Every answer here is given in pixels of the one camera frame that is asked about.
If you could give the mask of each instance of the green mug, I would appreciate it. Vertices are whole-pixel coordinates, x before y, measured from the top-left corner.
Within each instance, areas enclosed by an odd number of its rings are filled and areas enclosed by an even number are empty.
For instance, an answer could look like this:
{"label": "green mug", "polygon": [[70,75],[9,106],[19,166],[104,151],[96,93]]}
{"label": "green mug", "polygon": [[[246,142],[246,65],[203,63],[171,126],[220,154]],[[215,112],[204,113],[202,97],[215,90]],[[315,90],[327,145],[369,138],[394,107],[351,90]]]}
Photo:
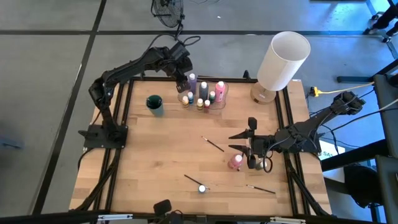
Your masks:
{"label": "green mug", "polygon": [[163,111],[163,100],[160,96],[158,95],[152,95],[147,98],[147,103],[146,103],[148,109],[150,112],[152,112],[153,115],[155,116],[162,116],[164,111]]}

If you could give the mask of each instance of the yellow cable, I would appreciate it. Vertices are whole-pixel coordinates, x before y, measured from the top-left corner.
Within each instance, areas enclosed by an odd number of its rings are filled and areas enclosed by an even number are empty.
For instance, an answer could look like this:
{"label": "yellow cable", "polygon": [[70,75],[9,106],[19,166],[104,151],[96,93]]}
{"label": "yellow cable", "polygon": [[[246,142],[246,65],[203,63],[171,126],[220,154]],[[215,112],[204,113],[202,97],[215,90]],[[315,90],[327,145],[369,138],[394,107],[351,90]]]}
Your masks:
{"label": "yellow cable", "polygon": [[317,91],[318,94],[316,94],[316,95],[338,93],[338,92],[341,92],[341,91],[353,90],[353,89],[356,89],[356,88],[361,88],[361,87],[365,87],[365,86],[373,85],[373,84],[374,84],[374,82],[371,82],[371,83],[367,83],[367,84],[364,84],[364,85],[359,85],[359,86],[354,86],[354,87],[351,87],[351,88],[347,88],[347,89],[344,89],[344,90],[335,90],[335,91],[328,91],[328,92],[323,92],[323,91],[318,90]]}

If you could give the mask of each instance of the pink bottle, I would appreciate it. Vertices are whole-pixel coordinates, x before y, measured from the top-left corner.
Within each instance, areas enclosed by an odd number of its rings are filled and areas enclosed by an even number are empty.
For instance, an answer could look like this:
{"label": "pink bottle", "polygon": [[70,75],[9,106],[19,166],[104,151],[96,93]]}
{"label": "pink bottle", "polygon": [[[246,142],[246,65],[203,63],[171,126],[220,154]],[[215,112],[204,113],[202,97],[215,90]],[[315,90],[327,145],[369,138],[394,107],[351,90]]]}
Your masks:
{"label": "pink bottle", "polygon": [[225,84],[224,82],[220,81],[216,84],[216,102],[223,101],[225,92]]}
{"label": "pink bottle", "polygon": [[242,155],[235,154],[228,162],[228,167],[231,169],[239,169],[243,163]]}

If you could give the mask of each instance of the gray floor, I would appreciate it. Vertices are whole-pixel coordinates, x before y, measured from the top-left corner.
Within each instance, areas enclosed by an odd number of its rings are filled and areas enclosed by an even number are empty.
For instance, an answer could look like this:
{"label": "gray floor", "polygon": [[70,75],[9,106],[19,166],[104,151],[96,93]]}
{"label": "gray floor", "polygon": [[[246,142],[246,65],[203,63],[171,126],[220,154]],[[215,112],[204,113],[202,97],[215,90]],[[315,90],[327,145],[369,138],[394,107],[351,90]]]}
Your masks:
{"label": "gray floor", "polygon": [[[184,1],[186,30],[363,30],[371,16],[365,2],[325,1],[208,1],[197,5]],[[384,1],[372,0],[377,11]],[[15,1],[0,2],[0,29],[91,29],[100,2]],[[165,30],[149,13],[150,1],[108,1],[100,30]],[[104,70],[138,58],[154,36],[97,36],[62,147],[44,212],[68,209],[81,155],[83,138],[94,105],[89,85]],[[189,47],[193,71],[217,77],[241,77],[249,70],[255,77],[272,36],[204,35]],[[307,36],[312,52],[294,78],[328,91],[354,85],[338,84],[338,75],[370,76],[393,61],[380,37]],[[29,212],[43,166],[55,137],[70,89],[75,81],[88,36],[0,35],[0,134],[24,142],[20,150],[0,148],[0,217]],[[171,47],[161,37],[156,46]],[[370,88],[354,92],[362,95]],[[333,95],[309,98],[310,111],[324,108]],[[363,111],[377,109],[370,94]],[[329,122],[338,126],[355,116]],[[384,137],[379,115],[353,123],[336,132],[344,142],[363,146]],[[329,191],[333,213],[341,218],[370,220],[368,209],[359,208],[347,195]]]}

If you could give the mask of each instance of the wooden tabletop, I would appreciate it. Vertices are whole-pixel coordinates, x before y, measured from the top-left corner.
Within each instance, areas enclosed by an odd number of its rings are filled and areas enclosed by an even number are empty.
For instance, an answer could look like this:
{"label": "wooden tabletop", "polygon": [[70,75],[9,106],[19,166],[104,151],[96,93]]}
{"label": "wooden tabletop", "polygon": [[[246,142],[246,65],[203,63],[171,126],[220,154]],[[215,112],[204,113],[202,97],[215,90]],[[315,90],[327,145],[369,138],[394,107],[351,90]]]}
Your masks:
{"label": "wooden tabletop", "polygon": [[[228,137],[248,128],[248,117],[257,119],[256,134],[274,134],[278,128],[275,103],[259,105],[253,102],[249,94],[251,86],[249,83],[229,83],[225,107],[206,113],[197,111],[195,107],[189,110],[183,108],[174,82],[135,81],[127,119],[129,133],[121,154],[111,210],[153,213],[155,203],[169,199],[173,209],[183,213],[291,216],[281,154],[275,153],[272,157],[274,168],[270,174],[262,170],[249,170],[246,158],[240,172],[227,166],[229,159],[239,153],[229,148],[228,144],[246,144],[243,139],[230,140]],[[214,89],[214,84],[210,83],[210,89]],[[294,121],[305,121],[308,110],[301,82],[290,82],[288,91]],[[146,98],[153,94],[163,98],[165,113],[161,118],[155,118],[146,108]],[[103,154],[104,149],[94,149],[82,160],[70,208],[79,206],[93,190],[100,174]],[[323,209],[331,212],[318,159],[311,154],[300,155],[307,188]],[[211,190],[199,194],[198,184],[184,177],[184,174]],[[276,194],[252,189],[246,184]],[[101,208],[104,207],[107,187],[104,189]],[[295,192],[299,211],[302,212],[297,186]]]}

